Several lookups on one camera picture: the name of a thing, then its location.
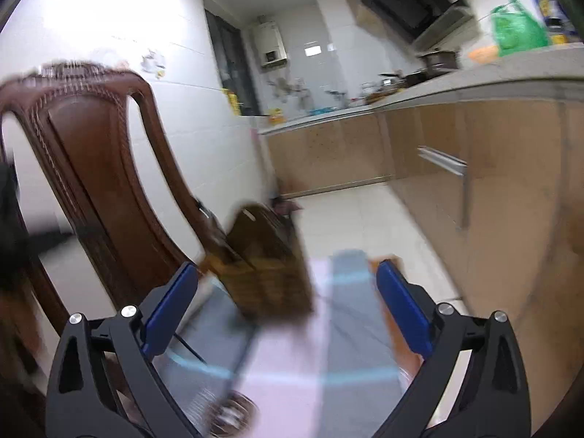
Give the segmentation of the steel spoon wooden handle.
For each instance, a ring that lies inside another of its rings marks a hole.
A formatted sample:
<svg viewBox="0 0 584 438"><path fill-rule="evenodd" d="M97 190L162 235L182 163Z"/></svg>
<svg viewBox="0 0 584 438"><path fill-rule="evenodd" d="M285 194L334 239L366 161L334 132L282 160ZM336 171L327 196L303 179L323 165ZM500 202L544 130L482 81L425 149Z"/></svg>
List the steel spoon wooden handle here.
<svg viewBox="0 0 584 438"><path fill-rule="evenodd" d="M257 410L256 404L242 392L239 392L238 386L242 382L242 371L249 358L255 337L256 328L254 327L246 335L242 352L239 353L235 366L233 366L232 377L228 379L226 393L211 407L210 437L242 437L253 423Z"/></svg>

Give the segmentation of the kitchen base cabinets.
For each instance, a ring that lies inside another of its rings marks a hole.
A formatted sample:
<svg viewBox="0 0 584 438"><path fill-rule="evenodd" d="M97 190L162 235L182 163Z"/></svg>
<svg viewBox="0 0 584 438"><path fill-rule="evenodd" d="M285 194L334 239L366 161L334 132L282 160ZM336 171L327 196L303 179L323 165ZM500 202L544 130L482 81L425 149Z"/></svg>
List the kitchen base cabinets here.
<svg viewBox="0 0 584 438"><path fill-rule="evenodd" d="M506 311L542 423L583 365L583 106L424 105L266 140L287 195L388 181L473 314Z"/></svg>

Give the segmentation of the small wooden table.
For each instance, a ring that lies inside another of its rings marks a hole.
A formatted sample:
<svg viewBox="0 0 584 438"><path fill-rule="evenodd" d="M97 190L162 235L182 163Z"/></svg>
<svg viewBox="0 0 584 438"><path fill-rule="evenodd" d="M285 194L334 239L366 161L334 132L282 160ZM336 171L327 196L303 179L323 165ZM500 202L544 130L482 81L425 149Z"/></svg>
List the small wooden table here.
<svg viewBox="0 0 584 438"><path fill-rule="evenodd" d="M378 285L376 287L384 309L385 323L393 344L394 357L399 367L400 376L407 383L410 383L419 372L424 359L410 348L406 335L402 331L402 326L409 318L406 307L399 306L398 297L389 297L387 290L381 291Z"/></svg>

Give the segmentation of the carved wooden chair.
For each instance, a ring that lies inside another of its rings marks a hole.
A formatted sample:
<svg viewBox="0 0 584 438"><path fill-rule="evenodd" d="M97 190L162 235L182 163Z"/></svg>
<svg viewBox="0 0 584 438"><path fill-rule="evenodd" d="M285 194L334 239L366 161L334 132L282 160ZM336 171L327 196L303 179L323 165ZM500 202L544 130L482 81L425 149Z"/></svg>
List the carved wooden chair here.
<svg viewBox="0 0 584 438"><path fill-rule="evenodd" d="M138 104L166 184L197 234L201 203L182 179L143 77L89 62L59 62L1 87L1 109L20 123L67 219L77 230L89 228L81 243L115 314L128 304L139 306L191 262L164 231L139 182L129 100ZM143 425L114 354L107 354L106 367L125 413Z"/></svg>

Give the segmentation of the grey pink checked cloth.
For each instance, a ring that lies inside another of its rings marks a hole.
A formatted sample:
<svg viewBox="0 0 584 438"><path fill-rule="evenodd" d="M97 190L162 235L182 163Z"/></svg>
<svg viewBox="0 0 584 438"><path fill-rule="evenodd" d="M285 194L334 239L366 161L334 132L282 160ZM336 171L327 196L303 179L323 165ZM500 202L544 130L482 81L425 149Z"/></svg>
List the grey pink checked cloth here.
<svg viewBox="0 0 584 438"><path fill-rule="evenodd" d="M297 320L245 319L218 283L156 361L181 410L209 436L246 335L256 336L238 391L256 407L242 437L370 437L403 395L399 367L364 252L309 268L314 311Z"/></svg>

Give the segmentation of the wooden utensil holder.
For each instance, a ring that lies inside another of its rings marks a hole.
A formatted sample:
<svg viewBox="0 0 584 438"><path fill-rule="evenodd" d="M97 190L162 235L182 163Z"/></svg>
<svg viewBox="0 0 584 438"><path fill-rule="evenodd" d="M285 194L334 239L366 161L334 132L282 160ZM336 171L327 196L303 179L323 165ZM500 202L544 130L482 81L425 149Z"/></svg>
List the wooden utensil holder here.
<svg viewBox="0 0 584 438"><path fill-rule="evenodd" d="M291 216L242 205L229 230L199 209L205 262L249 319L296 320L314 311L314 289Z"/></svg>

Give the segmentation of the broom with pink dustpan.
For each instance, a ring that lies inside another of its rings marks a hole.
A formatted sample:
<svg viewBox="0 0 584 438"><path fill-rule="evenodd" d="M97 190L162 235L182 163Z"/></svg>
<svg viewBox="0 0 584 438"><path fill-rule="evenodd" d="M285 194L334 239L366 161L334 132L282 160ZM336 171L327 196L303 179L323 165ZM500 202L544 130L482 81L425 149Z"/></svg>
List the broom with pink dustpan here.
<svg viewBox="0 0 584 438"><path fill-rule="evenodd" d="M281 195L276 194L269 198L270 209L278 216L290 219L294 212L302 211L302 207L293 200L284 199Z"/></svg>

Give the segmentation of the yellow bottle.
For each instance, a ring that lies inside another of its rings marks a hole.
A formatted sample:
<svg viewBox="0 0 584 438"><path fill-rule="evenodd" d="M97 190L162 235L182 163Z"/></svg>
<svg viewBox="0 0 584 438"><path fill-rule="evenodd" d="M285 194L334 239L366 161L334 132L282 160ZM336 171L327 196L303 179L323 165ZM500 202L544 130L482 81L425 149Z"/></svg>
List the yellow bottle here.
<svg viewBox="0 0 584 438"><path fill-rule="evenodd" d="M236 116L240 116L242 114L242 112L241 112L241 107L239 107L238 96L235 95L235 93L233 91L228 90L227 88L224 88L223 92L226 95L226 97L228 99L228 104L230 104L230 107L231 107L232 111L234 112L234 114Z"/></svg>

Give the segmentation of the yellow box on counter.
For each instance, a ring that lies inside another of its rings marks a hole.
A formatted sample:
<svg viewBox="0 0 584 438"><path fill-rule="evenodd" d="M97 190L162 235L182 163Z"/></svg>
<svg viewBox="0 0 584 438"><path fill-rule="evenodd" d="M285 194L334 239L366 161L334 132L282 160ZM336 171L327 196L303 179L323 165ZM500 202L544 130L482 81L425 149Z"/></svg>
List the yellow box on counter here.
<svg viewBox="0 0 584 438"><path fill-rule="evenodd" d="M284 117L281 109L270 109L268 111L268 121L270 124L283 124L286 122L286 117Z"/></svg>

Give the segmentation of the sink faucet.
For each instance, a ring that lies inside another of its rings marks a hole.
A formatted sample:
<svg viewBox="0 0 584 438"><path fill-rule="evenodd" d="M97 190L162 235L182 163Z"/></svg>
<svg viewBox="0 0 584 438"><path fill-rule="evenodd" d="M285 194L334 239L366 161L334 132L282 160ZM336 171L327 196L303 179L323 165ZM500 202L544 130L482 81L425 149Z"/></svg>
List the sink faucet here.
<svg viewBox="0 0 584 438"><path fill-rule="evenodd" d="M289 96L298 99L299 109L303 111L313 110L315 107L312 92L304 84L303 79L297 79L294 83L289 82L284 77L278 77L273 83L274 97L282 102L286 102Z"/></svg>

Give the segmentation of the blue basin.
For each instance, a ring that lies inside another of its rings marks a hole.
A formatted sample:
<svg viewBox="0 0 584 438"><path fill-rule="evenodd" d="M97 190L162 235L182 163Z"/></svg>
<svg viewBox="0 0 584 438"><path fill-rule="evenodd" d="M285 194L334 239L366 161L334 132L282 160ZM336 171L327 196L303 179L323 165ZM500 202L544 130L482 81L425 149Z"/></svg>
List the blue basin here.
<svg viewBox="0 0 584 438"><path fill-rule="evenodd" d="M313 109L309 112L309 116L318 116L322 114L328 114L334 112L336 110L335 107L324 107L320 109Z"/></svg>

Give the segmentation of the white gas water heater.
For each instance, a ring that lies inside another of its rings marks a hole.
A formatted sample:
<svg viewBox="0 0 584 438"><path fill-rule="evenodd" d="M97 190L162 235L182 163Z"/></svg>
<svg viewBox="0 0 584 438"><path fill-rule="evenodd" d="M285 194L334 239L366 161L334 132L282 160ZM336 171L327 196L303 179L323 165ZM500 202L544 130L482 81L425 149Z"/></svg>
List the white gas water heater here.
<svg viewBox="0 0 584 438"><path fill-rule="evenodd" d="M288 57L276 22L258 24L251 32L261 68L286 64Z"/></svg>

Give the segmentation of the metal cooking pot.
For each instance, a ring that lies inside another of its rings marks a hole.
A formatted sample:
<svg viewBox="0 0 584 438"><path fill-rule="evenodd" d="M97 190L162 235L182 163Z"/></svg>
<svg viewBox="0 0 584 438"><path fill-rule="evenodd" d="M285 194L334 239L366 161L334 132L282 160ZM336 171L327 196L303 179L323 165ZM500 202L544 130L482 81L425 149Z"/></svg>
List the metal cooking pot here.
<svg viewBox="0 0 584 438"><path fill-rule="evenodd" d="M426 53L418 54L417 58L421 60L428 72L459 70L456 51L434 49Z"/></svg>

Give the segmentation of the green plastic bag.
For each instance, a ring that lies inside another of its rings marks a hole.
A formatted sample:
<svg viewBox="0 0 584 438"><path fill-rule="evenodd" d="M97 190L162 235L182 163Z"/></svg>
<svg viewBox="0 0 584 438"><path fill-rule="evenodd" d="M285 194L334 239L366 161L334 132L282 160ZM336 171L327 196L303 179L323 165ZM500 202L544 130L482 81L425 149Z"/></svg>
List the green plastic bag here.
<svg viewBox="0 0 584 438"><path fill-rule="evenodd" d="M519 0L495 7L490 12L490 20L499 57L550 45L545 28Z"/></svg>

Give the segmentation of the range hood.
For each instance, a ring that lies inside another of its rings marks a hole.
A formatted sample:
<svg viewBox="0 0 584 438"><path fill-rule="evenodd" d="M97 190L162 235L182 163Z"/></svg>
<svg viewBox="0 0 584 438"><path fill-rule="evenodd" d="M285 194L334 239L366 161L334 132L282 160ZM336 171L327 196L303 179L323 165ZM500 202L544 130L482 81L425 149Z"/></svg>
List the range hood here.
<svg viewBox="0 0 584 438"><path fill-rule="evenodd" d="M473 19L465 0L361 0L417 51L437 46Z"/></svg>

